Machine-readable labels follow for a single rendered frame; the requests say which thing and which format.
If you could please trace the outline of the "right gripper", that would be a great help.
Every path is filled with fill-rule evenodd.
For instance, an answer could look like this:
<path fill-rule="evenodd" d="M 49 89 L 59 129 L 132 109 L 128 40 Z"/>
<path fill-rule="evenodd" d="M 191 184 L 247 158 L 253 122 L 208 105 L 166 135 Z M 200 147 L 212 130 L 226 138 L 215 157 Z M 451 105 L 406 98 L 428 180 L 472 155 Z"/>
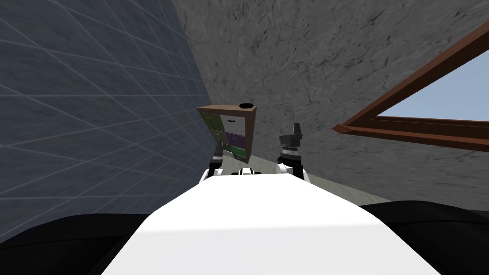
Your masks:
<path fill-rule="evenodd" d="M 280 144 L 283 147 L 300 147 L 300 141 L 302 139 L 302 133 L 300 123 L 295 122 L 293 124 L 293 133 L 288 135 L 280 135 Z"/>

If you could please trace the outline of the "brown cabinet with coloured drawers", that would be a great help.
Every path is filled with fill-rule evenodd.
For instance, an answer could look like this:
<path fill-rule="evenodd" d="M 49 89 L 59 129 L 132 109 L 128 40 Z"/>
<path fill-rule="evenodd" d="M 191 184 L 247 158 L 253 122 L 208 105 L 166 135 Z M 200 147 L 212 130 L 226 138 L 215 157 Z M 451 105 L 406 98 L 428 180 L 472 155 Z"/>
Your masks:
<path fill-rule="evenodd" d="M 247 164 L 252 152 L 257 106 L 243 103 L 196 109 L 213 138 L 217 134 L 227 135 L 229 145 L 223 147 L 223 154 Z"/>

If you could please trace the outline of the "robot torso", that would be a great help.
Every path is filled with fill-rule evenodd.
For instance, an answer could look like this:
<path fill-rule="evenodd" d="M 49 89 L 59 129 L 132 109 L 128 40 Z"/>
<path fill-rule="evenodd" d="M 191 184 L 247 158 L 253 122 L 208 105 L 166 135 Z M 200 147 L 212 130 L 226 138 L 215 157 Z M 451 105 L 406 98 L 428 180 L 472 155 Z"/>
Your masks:
<path fill-rule="evenodd" d="M 440 275 L 359 206 L 291 174 L 212 176 L 153 212 L 102 275 Z"/>

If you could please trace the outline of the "brown framed window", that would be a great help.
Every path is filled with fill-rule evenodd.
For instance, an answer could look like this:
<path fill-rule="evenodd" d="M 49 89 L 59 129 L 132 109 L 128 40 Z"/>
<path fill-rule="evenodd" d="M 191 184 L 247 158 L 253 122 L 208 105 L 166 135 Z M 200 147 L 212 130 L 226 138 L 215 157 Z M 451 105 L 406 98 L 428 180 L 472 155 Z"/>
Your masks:
<path fill-rule="evenodd" d="M 489 20 L 334 131 L 489 152 Z"/>

